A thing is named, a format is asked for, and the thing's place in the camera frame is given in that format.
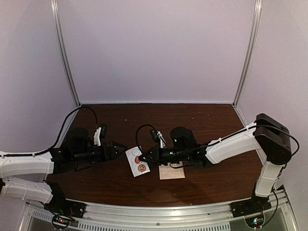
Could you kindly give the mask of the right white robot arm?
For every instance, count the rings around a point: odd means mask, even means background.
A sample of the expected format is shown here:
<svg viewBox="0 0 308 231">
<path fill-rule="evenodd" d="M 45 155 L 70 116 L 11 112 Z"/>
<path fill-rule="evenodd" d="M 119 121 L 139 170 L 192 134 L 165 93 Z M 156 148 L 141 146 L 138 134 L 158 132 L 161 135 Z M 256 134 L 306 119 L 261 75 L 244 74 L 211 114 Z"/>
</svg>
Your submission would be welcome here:
<svg viewBox="0 0 308 231">
<path fill-rule="evenodd" d="M 252 150 L 261 150 L 266 161 L 255 184 L 253 197 L 247 201 L 247 209 L 257 212 L 265 205 L 272 188 L 282 169 L 292 159 L 291 142 L 296 139 L 288 128 L 267 114 L 256 116 L 253 123 L 223 138 L 199 144 L 193 132 L 185 127 L 176 127 L 170 131 L 173 147 L 168 148 L 160 131 L 150 131 L 154 147 L 141 151 L 140 161 L 158 166 L 187 161 L 195 168 L 207 168 L 231 157 Z"/>
</svg>

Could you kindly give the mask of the cream envelope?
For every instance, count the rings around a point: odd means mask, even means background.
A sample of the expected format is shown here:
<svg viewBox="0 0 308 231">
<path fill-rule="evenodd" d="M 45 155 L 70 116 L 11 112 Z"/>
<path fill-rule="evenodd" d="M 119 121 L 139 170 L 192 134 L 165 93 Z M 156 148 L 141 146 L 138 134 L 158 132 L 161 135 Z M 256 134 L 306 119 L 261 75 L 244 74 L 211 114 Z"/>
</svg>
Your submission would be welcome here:
<svg viewBox="0 0 308 231">
<path fill-rule="evenodd" d="M 183 168 L 171 168 L 170 166 L 159 167 L 160 180 L 184 179 L 185 173 Z"/>
</svg>

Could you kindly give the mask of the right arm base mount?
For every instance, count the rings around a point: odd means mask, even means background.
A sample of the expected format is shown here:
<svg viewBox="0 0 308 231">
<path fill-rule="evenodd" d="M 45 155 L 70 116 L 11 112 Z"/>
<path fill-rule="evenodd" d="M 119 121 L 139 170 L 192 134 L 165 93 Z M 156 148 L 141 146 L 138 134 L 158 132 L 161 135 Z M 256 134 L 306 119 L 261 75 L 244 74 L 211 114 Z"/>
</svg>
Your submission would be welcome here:
<svg viewBox="0 0 308 231">
<path fill-rule="evenodd" d="M 264 211 L 271 209 L 269 197 L 259 197 L 255 193 L 250 199 L 232 202 L 231 212 L 234 218 L 244 217 L 249 228 L 261 228 L 265 224 Z"/>
</svg>

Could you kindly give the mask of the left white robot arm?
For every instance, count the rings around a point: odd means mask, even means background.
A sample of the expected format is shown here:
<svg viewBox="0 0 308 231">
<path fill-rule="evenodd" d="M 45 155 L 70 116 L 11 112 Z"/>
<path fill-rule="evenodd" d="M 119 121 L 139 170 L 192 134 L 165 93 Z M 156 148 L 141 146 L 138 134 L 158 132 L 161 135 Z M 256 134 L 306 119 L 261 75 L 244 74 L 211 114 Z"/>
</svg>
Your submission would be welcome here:
<svg viewBox="0 0 308 231">
<path fill-rule="evenodd" d="M 85 128 L 69 131 L 58 148 L 39 153 L 0 153 L 0 194 L 50 204 L 59 214 L 69 210 L 61 188 L 56 183 L 39 183 L 20 179 L 20 175 L 63 174 L 76 171 L 80 164 L 96 164 L 117 159 L 126 146 L 115 142 L 103 142 L 105 127 L 99 127 L 93 139 Z"/>
</svg>

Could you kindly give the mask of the round orange seal sticker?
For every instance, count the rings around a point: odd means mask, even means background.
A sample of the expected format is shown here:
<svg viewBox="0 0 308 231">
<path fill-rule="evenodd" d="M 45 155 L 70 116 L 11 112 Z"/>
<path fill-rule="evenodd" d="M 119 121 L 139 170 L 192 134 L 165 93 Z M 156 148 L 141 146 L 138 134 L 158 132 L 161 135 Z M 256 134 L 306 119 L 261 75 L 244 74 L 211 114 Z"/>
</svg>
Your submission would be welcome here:
<svg viewBox="0 0 308 231">
<path fill-rule="evenodd" d="M 135 157 L 134 161 L 136 164 L 139 164 L 141 162 L 138 156 Z"/>
</svg>

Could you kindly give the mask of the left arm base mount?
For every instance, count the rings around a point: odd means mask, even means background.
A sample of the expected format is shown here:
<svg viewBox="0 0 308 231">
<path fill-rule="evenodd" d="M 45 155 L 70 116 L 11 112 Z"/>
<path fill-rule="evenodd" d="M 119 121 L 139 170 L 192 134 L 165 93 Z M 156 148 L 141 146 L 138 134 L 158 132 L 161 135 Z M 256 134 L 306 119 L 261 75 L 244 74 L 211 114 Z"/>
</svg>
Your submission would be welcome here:
<svg viewBox="0 0 308 231">
<path fill-rule="evenodd" d="M 52 198 L 49 203 L 44 204 L 44 208 L 54 215 L 62 215 L 74 221 L 74 218 L 83 218 L 86 204 L 68 200 L 57 183 L 47 182 L 51 188 Z"/>
</svg>

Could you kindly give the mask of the sticker sheet with seals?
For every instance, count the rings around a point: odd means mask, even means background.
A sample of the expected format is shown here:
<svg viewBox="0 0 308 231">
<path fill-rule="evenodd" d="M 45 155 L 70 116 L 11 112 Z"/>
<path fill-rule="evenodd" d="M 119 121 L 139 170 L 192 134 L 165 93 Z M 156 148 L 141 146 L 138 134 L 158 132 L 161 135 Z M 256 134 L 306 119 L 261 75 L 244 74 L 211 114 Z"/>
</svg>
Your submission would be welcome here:
<svg viewBox="0 0 308 231">
<path fill-rule="evenodd" d="M 146 162 L 139 160 L 141 152 L 138 147 L 133 147 L 125 152 L 133 177 L 149 173 L 150 168 Z"/>
</svg>

